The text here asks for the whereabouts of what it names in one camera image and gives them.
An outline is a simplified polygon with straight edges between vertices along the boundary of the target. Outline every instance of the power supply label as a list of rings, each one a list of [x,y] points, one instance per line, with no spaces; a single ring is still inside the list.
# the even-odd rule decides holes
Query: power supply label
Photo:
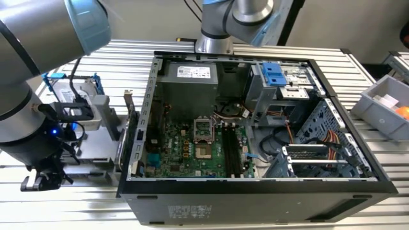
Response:
[[[210,205],[169,205],[169,217],[173,219],[206,219],[210,217]]]
[[[177,68],[178,78],[210,78],[210,67],[180,66]]]

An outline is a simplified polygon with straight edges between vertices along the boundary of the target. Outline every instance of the orange object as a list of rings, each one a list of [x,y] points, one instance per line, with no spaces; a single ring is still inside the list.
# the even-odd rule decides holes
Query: orange object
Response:
[[[409,107],[399,107],[395,112],[406,119],[409,119]]]

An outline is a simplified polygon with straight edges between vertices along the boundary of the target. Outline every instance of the metal rail table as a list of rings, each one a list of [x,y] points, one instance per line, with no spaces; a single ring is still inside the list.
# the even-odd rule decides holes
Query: metal rail table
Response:
[[[193,52],[193,43],[188,42],[144,42],[113,40],[109,45],[84,57],[78,66],[78,75],[98,73],[102,79],[105,94],[110,97],[110,106],[118,114],[125,113],[122,100],[124,90],[133,90],[136,106],[142,103],[153,51]],[[339,49],[266,46],[254,48],[236,45],[237,55],[311,58],[338,94],[343,107],[349,110],[359,99],[359,92],[374,80],[350,54]],[[69,73],[73,62],[56,71]],[[52,96],[37,94],[42,102],[50,102]],[[322,230],[394,230],[409,229],[409,142],[393,142],[363,121],[354,119],[366,143],[383,166],[399,192],[369,207],[354,216],[337,223],[298,225],[201,225],[201,226],[154,226],[156,229],[303,229]],[[20,182],[26,174],[21,163],[6,154],[0,154],[0,223],[2,229],[64,228],[78,227],[113,229],[152,227],[140,226],[136,217],[121,199],[114,199],[116,187],[82,186],[62,187],[60,190],[21,193]]]

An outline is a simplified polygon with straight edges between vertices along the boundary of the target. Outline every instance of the black computer chassis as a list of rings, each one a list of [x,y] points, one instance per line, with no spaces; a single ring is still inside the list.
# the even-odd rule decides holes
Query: black computer chassis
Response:
[[[142,225],[337,222],[397,194],[313,59],[154,52],[156,58],[172,61],[185,61],[192,55],[197,60],[205,57],[213,61],[229,57],[244,62],[306,62],[362,150],[377,181],[128,181],[128,153],[117,197],[125,199]],[[157,72],[158,64],[153,61],[150,75]]]

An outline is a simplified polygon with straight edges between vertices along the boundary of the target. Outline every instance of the open computer tower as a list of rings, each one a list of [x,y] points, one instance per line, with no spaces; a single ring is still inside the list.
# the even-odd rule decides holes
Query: open computer tower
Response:
[[[397,193],[313,60],[156,52],[133,124],[144,225],[335,222]]]

